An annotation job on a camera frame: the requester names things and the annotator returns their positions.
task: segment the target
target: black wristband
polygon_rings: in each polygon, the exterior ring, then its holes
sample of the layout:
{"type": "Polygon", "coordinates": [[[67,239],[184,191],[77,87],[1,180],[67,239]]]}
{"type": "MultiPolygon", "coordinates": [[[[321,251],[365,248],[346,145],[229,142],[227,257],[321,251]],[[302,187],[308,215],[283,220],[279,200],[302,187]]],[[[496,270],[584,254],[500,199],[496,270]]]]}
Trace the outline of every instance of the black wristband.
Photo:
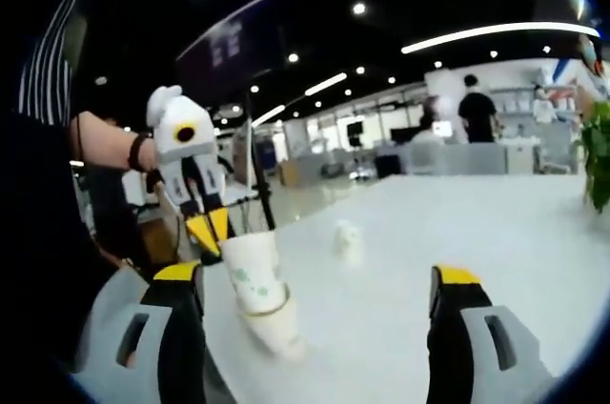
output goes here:
{"type": "Polygon", "coordinates": [[[142,147],[142,143],[148,139],[148,137],[149,136],[145,132],[142,132],[138,134],[132,142],[130,157],[127,162],[134,171],[145,172],[144,168],[140,165],[140,147],[142,147]]]}

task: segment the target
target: black ceiling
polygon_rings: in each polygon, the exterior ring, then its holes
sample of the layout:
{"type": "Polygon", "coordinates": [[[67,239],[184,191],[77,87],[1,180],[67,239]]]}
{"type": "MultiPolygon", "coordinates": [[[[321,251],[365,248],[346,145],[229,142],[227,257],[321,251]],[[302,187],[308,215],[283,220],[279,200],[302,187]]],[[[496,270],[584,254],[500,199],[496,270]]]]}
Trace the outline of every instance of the black ceiling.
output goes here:
{"type": "MultiPolygon", "coordinates": [[[[144,110],[150,92],[173,78],[173,60],[215,21],[251,0],[89,0],[91,13],[89,67],[92,76],[107,76],[97,88],[93,109],[111,113],[132,127],[144,126],[144,110]]],[[[423,73],[442,61],[454,68],[497,60],[575,55],[575,36],[557,32],[528,32],[490,35],[445,44],[408,55],[400,48],[437,35],[499,23],[558,21],[587,25],[593,16],[576,20],[574,0],[275,0],[279,10],[278,30],[286,55],[298,53],[298,63],[256,79],[260,92],[254,96],[254,116],[279,104],[288,104],[303,92],[345,71],[349,77],[340,86],[302,99],[284,112],[301,115],[345,102],[349,88],[357,98],[387,89],[389,76],[396,84],[421,81],[423,73]],[[362,1],[367,12],[351,13],[362,1]],[[357,66],[366,74],[355,75],[357,66]]],[[[236,85],[238,100],[249,85],[236,85]]],[[[196,98],[205,103],[205,98],[196,98]]],[[[239,124],[232,120],[226,126],[239,124]]]]}

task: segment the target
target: desk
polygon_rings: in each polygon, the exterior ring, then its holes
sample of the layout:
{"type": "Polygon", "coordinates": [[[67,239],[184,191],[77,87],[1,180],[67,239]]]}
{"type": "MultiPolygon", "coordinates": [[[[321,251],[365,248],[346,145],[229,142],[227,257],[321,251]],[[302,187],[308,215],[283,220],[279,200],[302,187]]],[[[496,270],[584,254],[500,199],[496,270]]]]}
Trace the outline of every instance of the desk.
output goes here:
{"type": "Polygon", "coordinates": [[[423,403],[430,268],[443,262],[478,274],[539,339],[551,374],[562,374],[610,292],[609,237],[592,231],[582,184],[574,175],[393,176],[280,228],[283,273],[314,353],[303,364],[264,354],[215,266],[204,326],[218,370],[240,404],[423,403]],[[362,229],[364,267],[333,256],[339,219],[362,229]]]}

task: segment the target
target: ceiling light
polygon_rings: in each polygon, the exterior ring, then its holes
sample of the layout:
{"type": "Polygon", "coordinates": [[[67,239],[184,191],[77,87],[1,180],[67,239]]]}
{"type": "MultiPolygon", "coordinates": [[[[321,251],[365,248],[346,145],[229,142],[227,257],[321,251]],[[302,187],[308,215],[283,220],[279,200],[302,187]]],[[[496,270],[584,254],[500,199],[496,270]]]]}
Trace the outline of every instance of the ceiling light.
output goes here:
{"type": "Polygon", "coordinates": [[[334,77],[331,77],[328,80],[324,80],[323,82],[318,83],[314,87],[309,88],[308,90],[305,91],[305,95],[313,96],[317,92],[321,92],[322,90],[325,90],[336,83],[342,82],[346,78],[347,78],[347,73],[345,73],[345,72],[338,73],[334,77]]]}
{"type": "Polygon", "coordinates": [[[258,118],[256,118],[255,121],[252,122],[252,127],[256,128],[257,126],[261,125],[262,123],[266,122],[267,120],[271,120],[274,116],[278,115],[279,113],[282,113],[285,110],[286,110],[286,106],[284,106],[282,104],[281,106],[277,106],[274,109],[271,109],[270,111],[268,111],[266,113],[263,113],[258,118]]]}
{"type": "Polygon", "coordinates": [[[403,47],[400,51],[402,51],[402,54],[409,54],[413,53],[414,51],[429,49],[430,47],[435,47],[436,45],[442,45],[448,42],[455,42],[456,40],[468,39],[470,37],[477,37],[486,34],[496,34],[499,32],[511,32],[515,30],[564,30],[568,32],[578,32],[582,34],[587,34],[593,37],[600,37],[600,33],[594,30],[593,28],[588,28],[586,26],[581,25],[573,25],[571,23],[507,23],[504,25],[485,26],[473,30],[461,30],[460,32],[441,35],[440,37],[434,37],[432,39],[424,40],[422,42],[417,42],[416,44],[408,45],[406,47],[403,47]]]}
{"type": "Polygon", "coordinates": [[[362,4],[361,2],[354,4],[354,6],[352,7],[352,13],[354,15],[361,15],[365,11],[366,11],[366,6],[364,4],[362,4]]]}

